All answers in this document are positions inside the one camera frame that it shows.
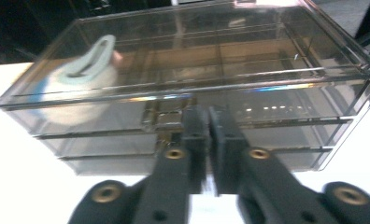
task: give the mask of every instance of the clear plastic drawer organizer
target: clear plastic drawer organizer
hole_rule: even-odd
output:
[[[206,2],[77,20],[0,98],[84,175],[148,173],[190,106],[319,170],[370,107],[370,56],[307,0]]]

